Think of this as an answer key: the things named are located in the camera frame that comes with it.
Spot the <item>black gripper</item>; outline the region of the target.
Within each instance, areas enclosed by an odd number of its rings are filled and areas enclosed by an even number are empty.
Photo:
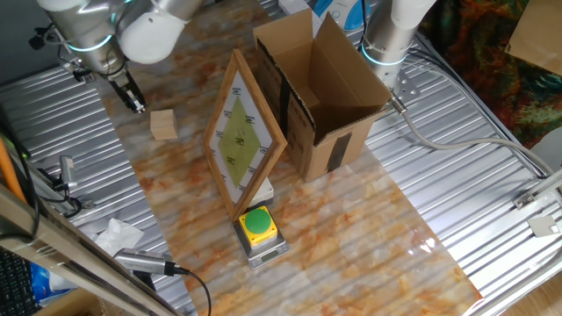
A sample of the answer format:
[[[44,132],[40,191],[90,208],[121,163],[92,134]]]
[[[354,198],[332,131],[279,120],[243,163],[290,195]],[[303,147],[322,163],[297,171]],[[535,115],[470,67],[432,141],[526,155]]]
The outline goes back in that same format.
[[[119,71],[109,75],[108,81],[128,109],[134,113],[146,110],[147,104],[144,96],[128,71]]]

